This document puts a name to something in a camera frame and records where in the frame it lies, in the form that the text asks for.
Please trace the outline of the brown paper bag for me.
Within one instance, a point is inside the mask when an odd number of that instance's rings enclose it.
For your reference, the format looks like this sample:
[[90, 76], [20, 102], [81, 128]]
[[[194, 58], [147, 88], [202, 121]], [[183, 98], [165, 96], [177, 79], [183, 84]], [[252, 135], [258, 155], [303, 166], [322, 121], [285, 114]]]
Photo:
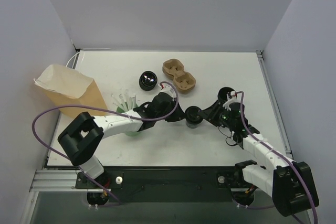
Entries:
[[95, 80], [77, 70], [52, 64], [34, 79], [34, 83], [55, 106], [75, 104], [107, 108]]

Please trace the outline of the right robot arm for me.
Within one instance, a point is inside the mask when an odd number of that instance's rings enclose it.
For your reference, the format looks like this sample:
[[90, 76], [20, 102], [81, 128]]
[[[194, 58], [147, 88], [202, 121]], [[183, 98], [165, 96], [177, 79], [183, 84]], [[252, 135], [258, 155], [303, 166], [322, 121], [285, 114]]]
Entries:
[[272, 198], [275, 208], [285, 217], [315, 209], [319, 198], [309, 165], [297, 163], [277, 151], [248, 123], [244, 112], [245, 106], [233, 99], [225, 103], [216, 101], [197, 113], [210, 124], [229, 129], [234, 142], [254, 157], [252, 161], [236, 164], [234, 183], [258, 187]]

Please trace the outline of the brown pulp cup carriers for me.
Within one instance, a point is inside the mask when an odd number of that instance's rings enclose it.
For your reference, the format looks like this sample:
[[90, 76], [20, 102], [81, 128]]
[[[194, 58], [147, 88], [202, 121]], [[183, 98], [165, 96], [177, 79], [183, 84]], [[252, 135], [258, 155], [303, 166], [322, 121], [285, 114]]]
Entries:
[[180, 93], [189, 93], [196, 86], [194, 76], [184, 70], [184, 65], [178, 59], [169, 59], [163, 62], [162, 71], [173, 81]]

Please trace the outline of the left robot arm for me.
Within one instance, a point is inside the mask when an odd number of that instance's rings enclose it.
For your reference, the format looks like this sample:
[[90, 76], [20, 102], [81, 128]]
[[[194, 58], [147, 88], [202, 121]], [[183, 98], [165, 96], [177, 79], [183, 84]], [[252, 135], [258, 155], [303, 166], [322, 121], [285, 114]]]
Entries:
[[95, 188], [105, 185], [107, 178], [95, 151], [103, 138], [126, 132], [141, 132], [154, 127], [160, 120], [177, 122], [185, 113], [177, 98], [160, 92], [151, 102], [124, 113], [92, 116], [80, 113], [58, 136], [58, 142], [74, 166], [88, 175], [88, 182]]

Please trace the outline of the black paper coffee cup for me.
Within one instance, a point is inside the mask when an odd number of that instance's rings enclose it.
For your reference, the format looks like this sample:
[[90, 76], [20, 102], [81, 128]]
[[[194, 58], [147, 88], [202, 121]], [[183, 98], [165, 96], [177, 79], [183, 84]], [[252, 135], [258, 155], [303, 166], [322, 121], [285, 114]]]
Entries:
[[200, 125], [200, 123], [194, 123], [194, 122], [186, 121], [186, 125], [187, 125], [187, 127], [191, 128], [191, 129], [195, 129]]

